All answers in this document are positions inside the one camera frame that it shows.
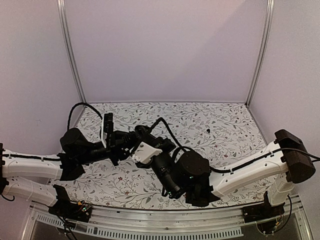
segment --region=metal bar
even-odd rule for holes
[[[58,5],[59,18],[60,18],[60,23],[62,28],[62,35],[63,35],[66,53],[68,55],[75,87],[81,102],[86,103],[87,101],[86,101],[84,89],[81,84],[81,80],[80,80],[80,76],[79,76],[79,72],[76,64],[76,59],[75,59],[74,51],[71,44],[70,32],[69,32],[68,21],[67,21],[67,13],[66,13],[66,7],[65,7],[65,0],[57,0],[57,5]]]
[[[304,210],[295,213],[295,218],[297,221],[297,227],[300,231],[300,236],[302,240],[313,240],[311,229],[308,223],[307,215]]]
[[[27,220],[24,225],[24,229],[22,232],[21,240],[30,240],[31,239],[31,234],[34,230],[35,224],[36,224],[36,216],[38,213],[31,208],[28,209],[27,211]]]
[[[47,213],[38,213],[37,221],[54,226],[56,228],[63,228],[63,223],[56,216]],[[189,235],[190,239],[205,240],[205,239],[233,239],[235,237],[243,237],[241,227],[228,227],[226,229],[218,229],[208,231],[196,231],[196,232],[177,232],[176,230],[170,231],[169,229],[162,232],[150,232],[150,231],[136,231],[139,227],[135,226],[135,229],[128,230],[125,227],[119,229],[110,229],[107,226],[77,222],[75,229],[76,233],[89,235],[92,237],[106,237],[108,239],[123,240],[123,239],[137,239],[137,240],[151,240],[151,239],[164,239],[164,240],[183,240],[185,235]]]
[[[89,101],[88,104],[125,104],[125,103],[130,103],[130,104],[134,104],[134,103],[171,103],[171,104],[177,104],[177,103],[199,103],[199,104],[245,104],[243,101],[210,101],[210,100],[206,100],[206,101],[182,101],[182,100],[176,100],[176,101],[170,101],[170,100],[161,100],[161,101],[147,101],[147,100],[143,100],[143,101],[139,101],[139,100],[134,100],[134,101]]]
[[[262,35],[262,41],[261,41],[261,46],[260,46],[260,52],[258,55],[258,59],[255,65],[254,73],[253,73],[253,78],[251,81],[250,85],[250,90],[248,93],[248,96],[246,98],[245,105],[250,108],[250,105],[252,103],[255,90],[257,87],[259,75],[261,72],[261,68],[263,65],[266,49],[267,49],[267,43],[269,39],[269,34],[270,34],[270,29],[271,29],[271,24],[272,24],[272,17],[274,14],[274,5],[275,5],[275,0],[268,0],[267,2],[267,8],[266,8],[266,14],[265,14],[265,22],[264,22],[264,28],[263,28],[263,35]]]
[[[292,212],[300,211],[302,204],[299,196],[294,194],[291,199]],[[114,231],[125,229],[137,233],[199,233],[255,224],[244,222],[242,207],[243,205],[193,210],[143,210],[93,206],[90,222],[78,222],[78,224]],[[32,203],[31,208],[38,213],[48,215],[48,208],[42,204]],[[290,210],[288,200],[284,209],[287,215]]]
[[[265,136],[264,136],[264,134],[262,133],[261,128],[259,127],[259,125],[258,125],[258,123],[257,123],[257,121],[256,121],[256,119],[255,119],[255,117],[254,117],[254,115],[252,114],[252,112],[251,112],[250,108],[249,108],[247,105],[245,105],[245,106],[246,106],[246,109],[248,110],[248,112],[249,112],[249,114],[250,114],[251,118],[253,119],[253,121],[254,121],[254,123],[255,123],[256,127],[258,128],[259,133],[261,134],[261,137],[262,137],[262,139],[263,139],[263,141],[264,141],[265,145],[267,145],[267,144],[268,144],[268,142],[267,142],[267,140],[266,140],[266,137],[265,137]]]

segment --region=black mounting bracket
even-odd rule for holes
[[[85,204],[85,209],[80,209],[77,203],[70,202],[67,191],[63,186],[53,185],[53,187],[56,190],[58,201],[53,206],[48,207],[48,212],[61,218],[88,223],[92,213],[92,205],[82,203]]]
[[[242,210],[242,215],[245,223],[251,223],[263,219],[269,219],[285,213],[285,203],[278,206],[271,206],[268,199],[268,192],[263,195],[264,202],[261,204],[245,206]]]

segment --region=small black object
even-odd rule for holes
[[[284,129],[277,131],[275,136],[275,143],[278,143],[282,149],[293,149],[282,151],[283,157],[281,160],[286,162],[288,166],[287,181],[299,184],[311,178],[311,176],[315,174],[316,168],[310,157],[294,150],[298,149],[307,152],[301,139]]]
[[[285,203],[278,206],[271,206],[268,199],[267,191],[264,193],[263,198],[263,203],[245,206],[241,209],[245,223],[255,222],[262,219],[269,219],[285,213]]]
[[[86,211],[79,211],[79,205],[77,203],[70,202],[67,191],[63,186],[53,185],[56,190],[58,201],[53,205],[49,206],[49,213],[60,216],[66,219],[73,219],[88,223],[92,213],[92,207],[86,204],[88,209]]]
[[[201,183],[196,183],[185,194],[185,203],[196,207],[206,207],[211,202],[220,200],[219,197],[212,194],[214,188],[210,186],[209,178]]]
[[[61,181],[76,180],[85,173],[84,167],[75,159],[69,159],[65,153],[59,153],[57,156],[60,157],[60,167],[63,169],[60,177]]]
[[[114,115],[112,112],[105,113],[103,118],[103,131],[106,134],[112,134],[114,131],[114,122],[113,122]]]

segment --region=ventilation grille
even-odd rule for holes
[[[42,213],[37,213],[37,221],[63,228],[61,220],[55,216],[50,216]],[[104,227],[88,226],[83,230],[74,230],[85,235],[101,237],[112,240],[215,240],[215,239],[233,239],[236,237],[242,237],[242,231],[240,227],[234,227],[231,229],[221,231],[210,231],[203,233],[140,233],[140,232],[128,232],[120,230],[109,230]]]

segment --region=white plastic housing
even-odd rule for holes
[[[295,185],[292,181],[287,181],[285,173],[279,174],[274,183],[267,190],[271,206],[283,204],[294,187]]]
[[[40,184],[19,176],[10,177],[6,180],[9,185],[5,186],[3,195],[36,201],[48,207],[52,207],[57,202],[57,191],[51,185]]]
[[[153,156],[157,156],[160,153],[162,153],[161,149],[154,148],[145,142],[141,142],[132,155],[132,158],[142,164],[148,164]]]
[[[236,163],[230,164],[221,170],[233,169],[279,148],[279,144],[271,142],[263,150]],[[233,173],[211,172],[209,180],[210,185],[213,186],[212,193],[221,198],[240,187],[246,186],[260,179],[287,172],[287,164],[281,161],[281,157],[283,157],[283,153],[282,151],[278,151],[272,155],[257,160],[248,166],[238,169]]]
[[[5,150],[3,154],[19,154],[10,150]],[[28,154],[21,154],[24,156],[35,156]],[[56,155],[40,156],[51,159],[59,160]],[[40,159],[26,159],[19,157],[3,157],[2,160],[5,164],[2,166],[2,175],[4,178],[13,176],[30,176],[30,177],[42,177],[50,179],[60,179],[62,175],[62,169],[60,168],[61,161],[48,161]]]

